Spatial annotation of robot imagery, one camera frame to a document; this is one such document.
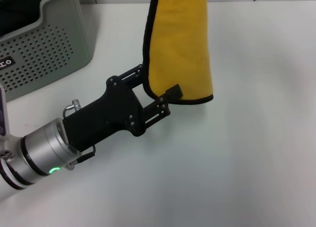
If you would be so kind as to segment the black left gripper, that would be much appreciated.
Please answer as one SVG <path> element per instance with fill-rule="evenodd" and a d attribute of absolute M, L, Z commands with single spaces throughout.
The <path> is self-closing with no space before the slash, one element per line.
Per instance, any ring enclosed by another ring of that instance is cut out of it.
<path fill-rule="evenodd" d="M 169 104 L 183 96 L 180 85 L 166 90 L 142 107 L 133 89 L 144 82 L 144 65 L 106 81 L 105 93 L 96 101 L 65 117 L 63 124 L 69 144 L 83 152 L 114 133 L 127 130 L 143 135 L 146 128 L 170 115 Z"/>

